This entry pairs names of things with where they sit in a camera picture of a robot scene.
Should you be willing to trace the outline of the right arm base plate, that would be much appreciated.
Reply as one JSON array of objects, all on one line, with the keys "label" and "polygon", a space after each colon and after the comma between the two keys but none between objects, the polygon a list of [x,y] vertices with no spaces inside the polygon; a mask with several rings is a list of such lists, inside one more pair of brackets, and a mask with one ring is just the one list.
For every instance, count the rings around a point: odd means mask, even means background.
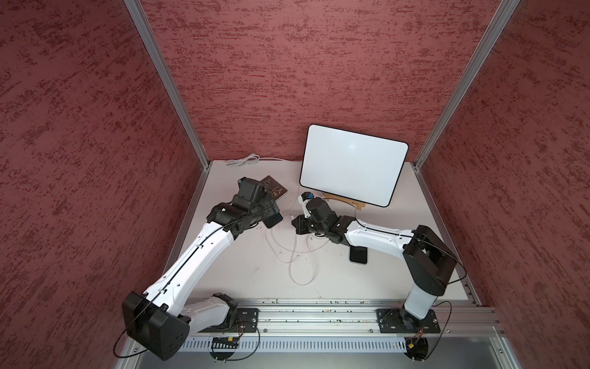
[{"label": "right arm base plate", "polygon": [[423,319],[415,318],[402,308],[377,309],[376,320],[382,334],[438,334],[439,321],[433,309]]}]

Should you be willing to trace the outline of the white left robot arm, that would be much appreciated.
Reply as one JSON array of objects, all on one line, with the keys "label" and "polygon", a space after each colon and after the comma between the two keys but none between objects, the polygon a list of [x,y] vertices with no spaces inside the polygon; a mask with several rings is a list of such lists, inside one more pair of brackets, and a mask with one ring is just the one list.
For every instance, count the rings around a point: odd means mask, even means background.
[{"label": "white left robot arm", "polygon": [[195,241],[160,279],[124,299],[123,333],[162,361],[172,358],[196,318],[181,312],[207,269],[239,235],[260,222],[272,228],[280,220],[273,195],[257,201],[234,198],[213,207]]}]

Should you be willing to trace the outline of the aluminium corner post right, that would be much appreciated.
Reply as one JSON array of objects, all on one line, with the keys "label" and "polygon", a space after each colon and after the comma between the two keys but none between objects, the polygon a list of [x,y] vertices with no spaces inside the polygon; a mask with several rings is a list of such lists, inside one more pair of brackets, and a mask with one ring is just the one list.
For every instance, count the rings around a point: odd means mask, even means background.
[{"label": "aluminium corner post right", "polygon": [[434,149],[445,128],[450,123],[453,114],[459,107],[459,104],[468,92],[480,69],[483,67],[484,62],[493,50],[493,47],[511,19],[513,13],[516,11],[519,3],[519,0],[502,0],[499,3],[498,8],[490,20],[490,24],[488,24],[481,40],[479,40],[458,83],[456,83],[453,93],[450,95],[447,104],[442,110],[432,131],[421,148],[419,155],[417,155],[416,160],[413,163],[415,172],[420,172],[422,167],[426,164],[427,158],[430,156],[430,153]]}]

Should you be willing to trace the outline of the dark paperback book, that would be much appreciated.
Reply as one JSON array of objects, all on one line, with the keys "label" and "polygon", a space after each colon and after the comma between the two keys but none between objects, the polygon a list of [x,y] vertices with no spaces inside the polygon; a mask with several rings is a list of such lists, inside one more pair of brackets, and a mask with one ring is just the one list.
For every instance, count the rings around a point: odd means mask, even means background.
[{"label": "dark paperback book", "polygon": [[265,177],[261,182],[263,184],[265,184],[267,187],[269,187],[269,189],[271,190],[271,192],[273,194],[273,198],[276,201],[278,201],[279,199],[284,197],[284,195],[286,195],[288,192],[288,190],[284,186],[282,186],[282,184],[280,184],[277,180],[272,178],[270,175]]}]

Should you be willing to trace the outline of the aluminium corner post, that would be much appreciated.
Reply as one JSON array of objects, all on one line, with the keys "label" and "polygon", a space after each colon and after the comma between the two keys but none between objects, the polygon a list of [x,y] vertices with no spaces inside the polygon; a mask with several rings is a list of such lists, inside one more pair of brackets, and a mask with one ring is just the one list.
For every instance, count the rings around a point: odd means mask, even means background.
[{"label": "aluminium corner post", "polygon": [[479,40],[458,83],[456,83],[453,93],[450,95],[447,104],[442,110],[432,131],[421,148],[419,155],[417,155],[416,160],[413,163],[415,172],[420,172],[422,167],[426,164],[427,158],[430,156],[430,153],[434,149],[445,128],[450,123],[453,114],[459,107],[459,104],[468,92],[480,69],[483,67],[484,62],[493,50],[493,47],[511,19],[513,13],[516,11],[519,3],[519,0],[502,0],[499,3],[498,8],[490,20],[490,24],[488,24],[481,40]]},{"label": "aluminium corner post", "polygon": [[197,154],[201,166],[204,170],[210,168],[210,159],[207,156],[204,145],[202,144],[191,117],[188,113],[178,86],[175,83],[174,77],[165,61],[161,48],[156,40],[155,34],[149,24],[148,17],[143,9],[141,1],[138,0],[124,0],[124,4],[132,17],[135,28],[144,43],[144,47],[149,54],[153,65],[160,77],[160,80],[171,100],[178,118],[188,136],[188,139]]}]

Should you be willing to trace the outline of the black smartphone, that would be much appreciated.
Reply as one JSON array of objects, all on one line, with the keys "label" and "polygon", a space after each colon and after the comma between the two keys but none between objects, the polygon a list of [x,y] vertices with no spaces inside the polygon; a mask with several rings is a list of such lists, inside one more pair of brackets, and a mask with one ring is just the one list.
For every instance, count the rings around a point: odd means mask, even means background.
[{"label": "black smartphone", "polygon": [[354,264],[367,264],[368,248],[350,246],[349,260]]},{"label": "black smartphone", "polygon": [[272,229],[274,226],[281,223],[283,221],[283,219],[284,219],[283,215],[281,215],[281,213],[278,212],[276,214],[269,215],[267,218],[265,218],[263,220],[263,223],[268,229]]}]

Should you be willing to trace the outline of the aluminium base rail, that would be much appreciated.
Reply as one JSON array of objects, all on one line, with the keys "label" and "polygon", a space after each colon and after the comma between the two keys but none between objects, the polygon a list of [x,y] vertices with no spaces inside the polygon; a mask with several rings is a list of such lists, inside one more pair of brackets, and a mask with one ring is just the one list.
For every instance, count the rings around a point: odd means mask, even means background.
[{"label": "aluminium base rail", "polygon": [[[258,328],[270,336],[373,337],[380,334],[378,309],[400,307],[400,300],[241,299],[239,307],[256,308]],[[444,338],[505,337],[495,308],[468,301],[433,308]]]}]

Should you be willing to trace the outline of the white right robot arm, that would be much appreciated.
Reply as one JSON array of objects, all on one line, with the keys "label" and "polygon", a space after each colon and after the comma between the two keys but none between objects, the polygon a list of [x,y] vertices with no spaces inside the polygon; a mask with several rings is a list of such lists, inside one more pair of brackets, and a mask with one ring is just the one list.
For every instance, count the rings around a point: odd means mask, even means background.
[{"label": "white right robot arm", "polygon": [[395,230],[362,223],[334,213],[298,215],[291,224],[297,235],[319,235],[334,244],[367,248],[405,261],[413,287],[404,301],[401,315],[422,321],[437,298],[443,296],[458,265],[456,256],[427,226]]}]

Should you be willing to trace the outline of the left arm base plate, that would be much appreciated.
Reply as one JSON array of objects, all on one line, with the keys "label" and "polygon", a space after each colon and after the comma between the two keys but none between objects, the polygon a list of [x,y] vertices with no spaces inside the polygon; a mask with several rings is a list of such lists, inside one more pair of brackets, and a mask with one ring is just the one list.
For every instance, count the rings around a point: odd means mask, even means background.
[{"label": "left arm base plate", "polygon": [[259,314],[260,311],[257,308],[238,308],[233,317],[233,324],[230,326],[230,332],[238,334],[256,333],[258,329]]}]

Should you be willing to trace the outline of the wooden board stand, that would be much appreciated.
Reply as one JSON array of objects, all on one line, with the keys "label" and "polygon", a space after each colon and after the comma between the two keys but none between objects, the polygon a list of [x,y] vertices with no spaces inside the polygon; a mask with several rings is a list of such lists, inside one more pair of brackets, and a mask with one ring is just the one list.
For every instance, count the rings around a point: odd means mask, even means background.
[{"label": "wooden board stand", "polygon": [[353,208],[355,208],[357,211],[362,210],[363,208],[366,207],[366,204],[360,201],[356,201],[353,199],[349,199],[349,198],[344,198],[344,197],[340,197],[338,195],[332,195],[332,194],[328,194],[328,193],[323,193],[324,198],[327,199],[327,201],[339,201],[345,204],[348,204],[350,206],[352,206]]}]

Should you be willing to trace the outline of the white board black frame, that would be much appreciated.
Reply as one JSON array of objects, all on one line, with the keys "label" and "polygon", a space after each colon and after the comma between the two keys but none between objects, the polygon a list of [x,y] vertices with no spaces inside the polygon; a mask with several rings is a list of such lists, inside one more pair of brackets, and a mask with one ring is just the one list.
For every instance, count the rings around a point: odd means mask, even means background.
[{"label": "white board black frame", "polygon": [[299,183],[381,208],[390,205],[410,146],[323,125],[307,130]]}]

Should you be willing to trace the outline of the aluminium corner post left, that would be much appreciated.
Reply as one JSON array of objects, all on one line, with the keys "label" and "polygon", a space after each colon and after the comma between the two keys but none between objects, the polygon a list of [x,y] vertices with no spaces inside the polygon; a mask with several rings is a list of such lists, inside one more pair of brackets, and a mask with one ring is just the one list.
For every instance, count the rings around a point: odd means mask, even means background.
[{"label": "aluminium corner post left", "polygon": [[175,83],[174,77],[165,61],[161,48],[156,40],[155,34],[149,24],[148,17],[143,9],[141,1],[138,0],[124,0],[124,4],[132,17],[135,28],[144,43],[144,47],[149,54],[153,65],[160,77],[160,80],[171,100],[178,118],[188,136],[188,139],[197,154],[201,166],[204,170],[210,168],[210,159],[207,156],[204,145],[202,144],[191,117],[188,113],[178,86]]}]

